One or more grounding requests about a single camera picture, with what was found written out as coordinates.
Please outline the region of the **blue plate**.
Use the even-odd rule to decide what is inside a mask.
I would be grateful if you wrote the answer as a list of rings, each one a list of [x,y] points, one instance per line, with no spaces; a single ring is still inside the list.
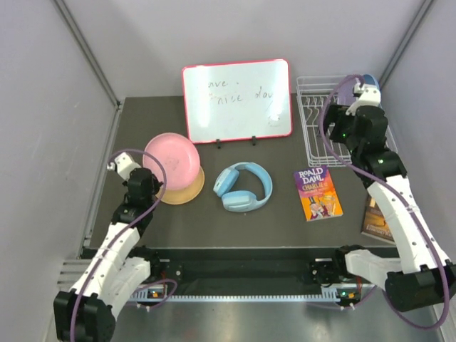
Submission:
[[[363,78],[365,81],[365,87],[369,91],[371,91],[372,93],[377,93],[377,94],[381,95],[379,82],[373,75],[365,73],[365,74],[363,74]]]

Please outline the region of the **tan yellow plate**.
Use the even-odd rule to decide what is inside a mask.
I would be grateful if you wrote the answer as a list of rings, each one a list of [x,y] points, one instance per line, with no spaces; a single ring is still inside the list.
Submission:
[[[181,190],[164,190],[161,189],[156,197],[162,196],[161,201],[170,205],[181,205],[195,199],[202,191],[205,182],[205,174],[202,167],[195,180],[186,188]]]

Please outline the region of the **purple plate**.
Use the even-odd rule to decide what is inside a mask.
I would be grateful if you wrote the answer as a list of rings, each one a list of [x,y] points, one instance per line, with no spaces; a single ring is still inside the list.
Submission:
[[[352,78],[347,80],[337,91],[336,103],[338,105],[350,106],[356,101],[353,95],[353,88],[357,84],[357,79]]]

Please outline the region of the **pink plate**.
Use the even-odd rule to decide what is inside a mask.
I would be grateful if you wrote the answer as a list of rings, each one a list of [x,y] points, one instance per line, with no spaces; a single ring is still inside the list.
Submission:
[[[155,157],[165,169],[169,190],[190,186],[200,172],[197,148],[183,135],[159,134],[146,145],[145,152]]]

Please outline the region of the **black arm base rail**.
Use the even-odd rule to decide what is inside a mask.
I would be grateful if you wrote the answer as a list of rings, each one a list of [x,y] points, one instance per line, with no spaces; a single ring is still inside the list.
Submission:
[[[174,279],[179,294],[297,294],[352,282],[336,261],[335,247],[152,248],[132,257],[151,261],[151,279]]]

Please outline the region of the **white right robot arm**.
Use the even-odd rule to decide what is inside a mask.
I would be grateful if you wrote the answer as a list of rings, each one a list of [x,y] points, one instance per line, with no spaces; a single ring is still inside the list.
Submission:
[[[332,265],[333,275],[342,282],[363,277],[380,287],[399,312],[435,304],[448,310],[455,295],[455,264],[432,237],[405,166],[387,146],[384,110],[325,104],[319,126],[325,145],[346,146],[351,160],[344,165],[357,173],[379,206],[398,251],[397,259],[385,259],[362,247],[344,246]]]

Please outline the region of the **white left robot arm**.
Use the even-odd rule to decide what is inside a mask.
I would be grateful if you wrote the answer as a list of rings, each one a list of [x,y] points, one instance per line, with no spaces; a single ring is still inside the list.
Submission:
[[[147,168],[130,171],[127,192],[102,245],[82,276],[53,301],[59,341],[110,341],[120,310],[142,281],[162,272],[150,252],[133,252],[153,218],[162,182]]]

